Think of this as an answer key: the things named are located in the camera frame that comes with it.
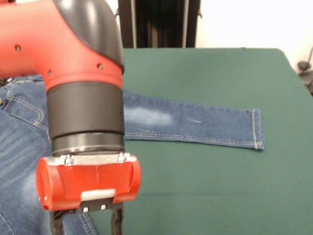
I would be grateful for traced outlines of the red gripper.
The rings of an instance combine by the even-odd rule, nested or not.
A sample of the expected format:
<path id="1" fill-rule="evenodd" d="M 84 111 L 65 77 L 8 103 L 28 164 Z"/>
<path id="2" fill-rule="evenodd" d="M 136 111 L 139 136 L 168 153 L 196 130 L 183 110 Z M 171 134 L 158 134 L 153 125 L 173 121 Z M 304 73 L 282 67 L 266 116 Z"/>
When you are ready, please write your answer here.
<path id="1" fill-rule="evenodd" d="M 44 210 L 50 212 L 52 235 L 64 235 L 65 210 L 82 203 L 112 199 L 111 235 L 123 234 L 125 201 L 136 198 L 141 168 L 135 156 L 45 157 L 36 169 L 36 189 Z"/>

